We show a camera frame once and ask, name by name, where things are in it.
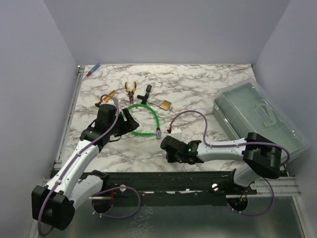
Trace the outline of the brass padlock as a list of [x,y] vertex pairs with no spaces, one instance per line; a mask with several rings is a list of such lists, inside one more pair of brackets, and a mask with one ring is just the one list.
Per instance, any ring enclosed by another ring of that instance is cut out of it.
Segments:
[[150,102],[148,101],[146,103],[146,105],[152,105],[152,106],[156,106],[156,107],[159,107],[165,111],[171,111],[172,110],[172,107],[171,107],[171,102],[170,101],[167,101],[167,100],[163,100],[160,104],[159,103],[155,103],[155,102]]

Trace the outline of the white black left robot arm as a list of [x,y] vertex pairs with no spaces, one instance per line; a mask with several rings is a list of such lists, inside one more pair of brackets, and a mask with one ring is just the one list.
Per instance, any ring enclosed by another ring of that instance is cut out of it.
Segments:
[[46,185],[35,186],[31,193],[32,217],[37,221],[41,236],[46,235],[42,224],[63,231],[70,225],[76,209],[89,197],[109,192],[110,184],[104,173],[94,171],[83,181],[79,179],[90,162],[110,143],[111,136],[121,137],[138,127],[127,109],[121,111],[108,104],[99,107],[97,118],[82,131],[67,162]]

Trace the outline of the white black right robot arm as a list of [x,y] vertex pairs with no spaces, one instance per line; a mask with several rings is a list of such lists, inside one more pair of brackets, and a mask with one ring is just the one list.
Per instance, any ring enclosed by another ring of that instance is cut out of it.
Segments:
[[169,163],[197,164],[216,160],[242,161],[245,164],[233,170],[228,189],[239,194],[260,177],[280,177],[282,147],[265,137],[250,132],[246,138],[206,145],[200,140],[184,143],[167,136],[160,144]]

